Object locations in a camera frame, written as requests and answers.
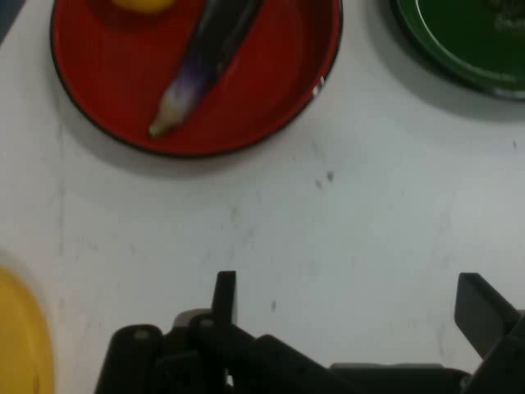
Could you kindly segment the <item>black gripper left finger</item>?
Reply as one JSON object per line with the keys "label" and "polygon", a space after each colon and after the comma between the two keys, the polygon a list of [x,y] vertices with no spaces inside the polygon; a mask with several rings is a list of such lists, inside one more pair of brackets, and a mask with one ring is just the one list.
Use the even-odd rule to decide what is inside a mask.
{"label": "black gripper left finger", "polygon": [[236,273],[217,274],[210,309],[168,333],[149,324],[114,333],[98,393],[323,393],[326,369],[234,320]]}

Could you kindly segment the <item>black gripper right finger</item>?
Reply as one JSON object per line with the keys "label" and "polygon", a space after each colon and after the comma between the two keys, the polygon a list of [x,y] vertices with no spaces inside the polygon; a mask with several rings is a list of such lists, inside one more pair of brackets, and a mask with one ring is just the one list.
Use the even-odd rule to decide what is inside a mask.
{"label": "black gripper right finger", "polygon": [[482,358],[463,393],[524,392],[524,314],[478,273],[459,275],[454,321]]}

